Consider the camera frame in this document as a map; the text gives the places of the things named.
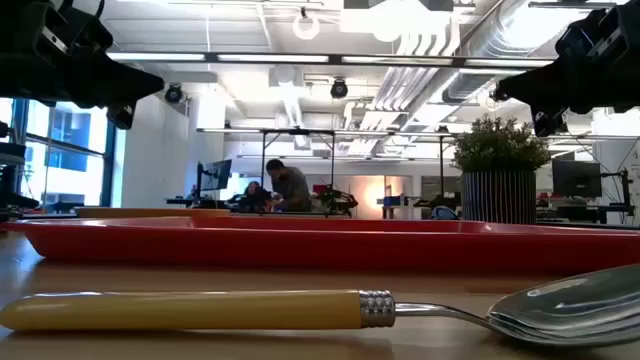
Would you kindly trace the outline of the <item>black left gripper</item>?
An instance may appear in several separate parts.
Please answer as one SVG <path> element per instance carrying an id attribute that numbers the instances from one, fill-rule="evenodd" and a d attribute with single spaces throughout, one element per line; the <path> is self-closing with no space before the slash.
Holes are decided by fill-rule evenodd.
<path id="1" fill-rule="evenodd" d="M 1 95 L 103 108 L 115 127 L 131 129 L 136 101 L 162 90 L 163 79 L 108 56 L 105 4 L 86 12 L 72 1 L 3 1 Z"/>

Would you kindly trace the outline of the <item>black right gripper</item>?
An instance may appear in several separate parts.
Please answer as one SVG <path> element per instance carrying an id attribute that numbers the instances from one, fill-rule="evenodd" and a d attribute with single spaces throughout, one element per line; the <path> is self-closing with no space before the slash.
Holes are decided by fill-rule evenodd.
<path id="1" fill-rule="evenodd" d="M 565 126 L 571 111 L 597 107 L 625 112 L 639 104 L 629 89 L 639 83 L 639 3 L 628 1 L 594 10 L 571 23 L 556 42 L 558 58 L 549 65 L 500 80 L 497 101 L 531 107 L 534 132 L 549 136 Z"/>

